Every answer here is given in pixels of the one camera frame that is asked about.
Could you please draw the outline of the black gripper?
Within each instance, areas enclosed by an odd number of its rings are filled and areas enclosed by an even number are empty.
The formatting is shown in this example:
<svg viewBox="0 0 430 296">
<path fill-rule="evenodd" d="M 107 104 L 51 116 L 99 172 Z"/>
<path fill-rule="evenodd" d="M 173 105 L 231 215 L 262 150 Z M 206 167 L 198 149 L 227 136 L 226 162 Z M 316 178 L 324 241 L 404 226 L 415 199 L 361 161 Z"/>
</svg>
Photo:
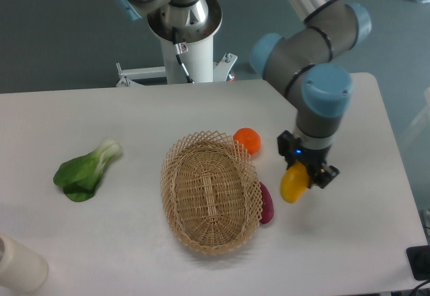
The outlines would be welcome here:
<svg viewBox="0 0 430 296">
<path fill-rule="evenodd" d="M 306 167 L 310 176 L 309 188 L 324 189 L 339 174 L 338 168 L 326 164 L 331 145 L 317 150 L 306 148 L 300 138 L 285 130 L 277 137 L 277 148 L 287 163 L 287 169 L 297 162 Z"/>
</svg>

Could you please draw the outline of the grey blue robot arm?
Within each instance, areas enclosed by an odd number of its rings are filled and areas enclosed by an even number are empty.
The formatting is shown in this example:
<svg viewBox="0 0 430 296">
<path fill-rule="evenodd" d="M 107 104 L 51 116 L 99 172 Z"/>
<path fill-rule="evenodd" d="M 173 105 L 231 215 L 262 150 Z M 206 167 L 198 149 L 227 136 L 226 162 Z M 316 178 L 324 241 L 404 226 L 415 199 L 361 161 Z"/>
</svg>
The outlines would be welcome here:
<svg viewBox="0 0 430 296">
<path fill-rule="evenodd" d="M 146 18 L 161 43 L 167 82 L 225 81 L 213 60 L 213 37 L 222 23 L 217 0 L 117 0 L 135 20 Z M 365 8 L 342 0 L 289 0 L 304 29 L 290 38 L 263 36 L 254 45 L 254 71 L 297 111 L 292 132 L 277 139 L 286 159 L 284 187 L 292 187 L 293 169 L 303 167 L 306 187 L 326 187 L 339 173 L 327 154 L 353 91 L 350 74 L 332 60 L 352 49 L 371 31 Z"/>
</svg>

